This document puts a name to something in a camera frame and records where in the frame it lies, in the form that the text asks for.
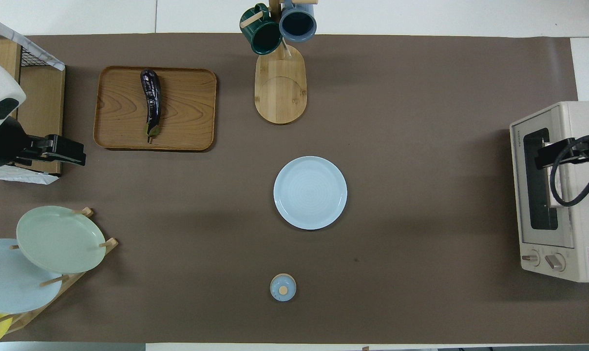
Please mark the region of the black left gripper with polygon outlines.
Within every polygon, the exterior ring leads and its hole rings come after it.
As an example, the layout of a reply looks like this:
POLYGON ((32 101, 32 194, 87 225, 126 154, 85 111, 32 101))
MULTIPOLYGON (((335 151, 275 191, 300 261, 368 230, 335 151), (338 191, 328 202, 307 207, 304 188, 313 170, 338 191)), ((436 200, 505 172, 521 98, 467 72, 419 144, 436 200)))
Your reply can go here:
POLYGON ((43 140, 42 137, 26 134, 21 124, 13 117, 8 117, 0 125, 0 166, 18 163, 31 166, 34 160, 49 162, 58 161, 78 166, 85 166, 86 154, 82 143, 59 135, 48 135, 51 142, 51 153, 43 153, 34 142, 43 140))

